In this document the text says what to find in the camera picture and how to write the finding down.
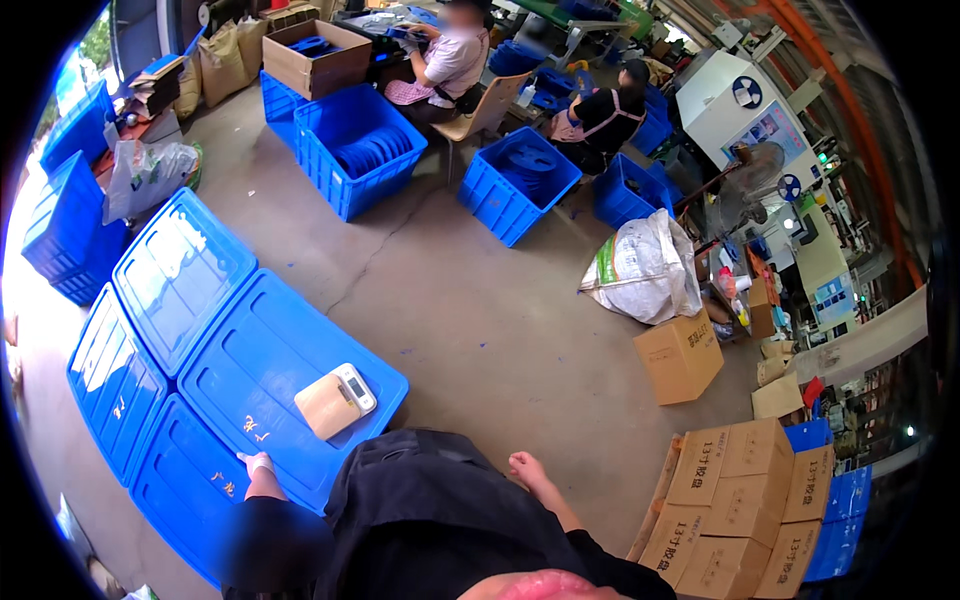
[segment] pink apron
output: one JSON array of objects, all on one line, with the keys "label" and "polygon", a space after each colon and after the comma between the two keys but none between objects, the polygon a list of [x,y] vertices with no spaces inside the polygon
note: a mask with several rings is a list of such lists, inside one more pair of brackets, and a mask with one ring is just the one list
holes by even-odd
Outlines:
[{"label": "pink apron", "polygon": [[[451,77],[450,80],[454,80],[463,76],[465,73],[469,73],[473,67],[476,66],[477,61],[483,59],[487,55],[489,46],[484,47],[484,37],[486,35],[487,30],[483,30],[483,32],[477,36],[477,38],[480,40],[480,55],[466,69]],[[426,52],[423,53],[423,61],[427,64],[430,63],[430,59],[437,50],[438,39],[438,37],[431,39],[430,45],[427,47]],[[420,85],[420,82],[416,81],[414,81],[412,84],[408,84],[399,79],[394,79],[383,88],[383,95],[387,97],[387,100],[401,107],[412,105],[413,103],[423,100],[424,98],[429,98],[433,94],[433,87],[424,87]]]},{"label": "pink apron", "polygon": [[561,110],[554,117],[553,121],[550,123],[549,131],[547,136],[550,139],[555,139],[558,142],[582,142],[586,141],[587,138],[594,132],[599,132],[601,129],[606,127],[610,122],[617,116],[629,117],[636,121],[636,126],[639,127],[643,121],[647,118],[647,115],[644,114],[641,117],[631,114],[625,110],[620,109],[620,98],[616,94],[616,90],[612,89],[611,93],[613,95],[613,113],[607,117],[607,119],[597,125],[596,127],[590,129],[588,132],[584,131],[583,123],[573,125],[570,123],[570,118],[568,116],[569,110]]}]

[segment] chair seat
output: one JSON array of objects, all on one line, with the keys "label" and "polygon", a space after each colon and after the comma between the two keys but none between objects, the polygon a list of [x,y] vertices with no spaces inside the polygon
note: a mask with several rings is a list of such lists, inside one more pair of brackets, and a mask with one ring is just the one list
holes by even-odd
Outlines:
[{"label": "chair seat", "polygon": [[444,137],[455,142],[462,142],[469,135],[470,124],[472,122],[472,117],[461,114],[452,121],[447,121],[446,123],[431,123],[430,125]]}]

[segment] person in white shirt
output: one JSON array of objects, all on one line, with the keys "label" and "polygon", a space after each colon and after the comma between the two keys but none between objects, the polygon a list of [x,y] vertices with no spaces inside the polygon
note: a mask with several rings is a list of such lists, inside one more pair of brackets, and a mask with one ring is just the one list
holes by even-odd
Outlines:
[{"label": "person in white shirt", "polygon": [[410,26],[410,31],[429,39],[423,52],[416,42],[399,41],[410,58],[416,80],[389,82],[384,96],[411,120],[445,123],[456,118],[457,109],[451,100],[457,100],[480,81],[487,62],[490,35],[484,24],[490,5],[491,0],[450,0],[440,9],[439,28]]}]

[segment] white t-shirt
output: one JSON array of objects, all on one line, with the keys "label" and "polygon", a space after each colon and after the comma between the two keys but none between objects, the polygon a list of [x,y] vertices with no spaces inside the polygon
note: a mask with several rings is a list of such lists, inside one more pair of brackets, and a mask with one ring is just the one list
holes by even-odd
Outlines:
[{"label": "white t-shirt", "polygon": [[[490,37],[486,30],[446,32],[431,45],[429,56],[424,57],[423,75],[437,85],[443,84],[450,98],[459,98],[480,81],[489,49]],[[436,92],[428,102],[435,107],[453,108],[451,102]]]}]

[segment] red object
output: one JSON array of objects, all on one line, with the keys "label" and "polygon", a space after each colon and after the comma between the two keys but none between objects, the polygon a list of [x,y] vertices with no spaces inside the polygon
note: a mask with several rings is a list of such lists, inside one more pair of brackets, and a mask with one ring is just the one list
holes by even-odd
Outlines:
[{"label": "red object", "polygon": [[814,377],[810,383],[806,384],[806,389],[804,390],[804,406],[806,408],[813,408],[813,402],[820,397],[820,393],[824,390],[824,384],[820,381],[820,377]]}]

